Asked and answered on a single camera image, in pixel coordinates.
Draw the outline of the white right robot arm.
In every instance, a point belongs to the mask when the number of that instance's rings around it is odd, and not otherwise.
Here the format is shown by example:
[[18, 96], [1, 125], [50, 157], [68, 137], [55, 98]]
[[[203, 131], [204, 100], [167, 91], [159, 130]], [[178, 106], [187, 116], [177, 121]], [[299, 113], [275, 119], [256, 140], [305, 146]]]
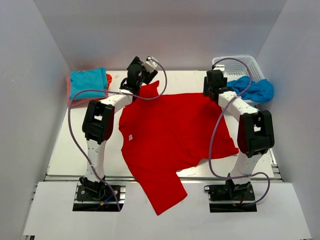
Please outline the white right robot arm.
[[225, 187], [226, 195], [236, 200], [243, 195], [242, 185], [250, 182], [260, 158], [275, 144], [272, 114], [268, 110], [258, 110], [237, 96], [235, 91], [227, 87], [227, 78], [219, 69], [206, 72], [203, 95], [215, 101], [238, 122], [239, 154], [226, 177], [232, 183]]

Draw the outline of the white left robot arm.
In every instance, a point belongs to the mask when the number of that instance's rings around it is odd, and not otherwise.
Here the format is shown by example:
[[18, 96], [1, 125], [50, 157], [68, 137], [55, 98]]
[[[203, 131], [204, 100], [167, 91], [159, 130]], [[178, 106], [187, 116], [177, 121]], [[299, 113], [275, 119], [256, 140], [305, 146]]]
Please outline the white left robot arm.
[[105, 196], [106, 187], [104, 172], [104, 154], [107, 140], [114, 129], [115, 113], [130, 105], [139, 95], [143, 84], [148, 85], [157, 75], [158, 61], [147, 57], [145, 61], [135, 57], [127, 67], [127, 77], [124, 78], [117, 93], [104, 100], [92, 100], [87, 106], [82, 132], [87, 143], [87, 167], [80, 183], [88, 189], [94, 199]]

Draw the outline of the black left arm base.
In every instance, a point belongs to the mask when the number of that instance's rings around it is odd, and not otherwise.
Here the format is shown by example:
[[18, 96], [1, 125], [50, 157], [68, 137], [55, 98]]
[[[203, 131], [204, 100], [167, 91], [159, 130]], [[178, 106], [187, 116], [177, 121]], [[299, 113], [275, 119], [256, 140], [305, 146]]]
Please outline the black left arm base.
[[120, 212], [125, 203], [124, 185], [108, 187], [103, 182], [79, 178], [73, 207], [74, 212]]

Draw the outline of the red t shirt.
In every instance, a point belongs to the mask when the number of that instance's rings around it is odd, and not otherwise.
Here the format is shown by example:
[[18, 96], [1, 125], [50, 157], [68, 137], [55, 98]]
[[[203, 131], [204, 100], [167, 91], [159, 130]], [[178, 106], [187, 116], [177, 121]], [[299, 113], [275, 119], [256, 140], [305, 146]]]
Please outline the red t shirt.
[[177, 171], [239, 149], [214, 101], [201, 93], [159, 95], [158, 86], [140, 88], [139, 98], [122, 111], [119, 131], [123, 158], [160, 215], [187, 196]]

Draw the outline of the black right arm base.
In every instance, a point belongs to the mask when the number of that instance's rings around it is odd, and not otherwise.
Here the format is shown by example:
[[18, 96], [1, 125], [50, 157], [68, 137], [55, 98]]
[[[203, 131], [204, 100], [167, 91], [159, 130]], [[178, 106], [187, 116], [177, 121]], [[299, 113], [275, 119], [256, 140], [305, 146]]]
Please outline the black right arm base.
[[251, 182], [234, 184], [226, 180], [224, 184], [205, 185], [208, 193], [210, 213], [253, 213], [257, 212], [256, 198]]

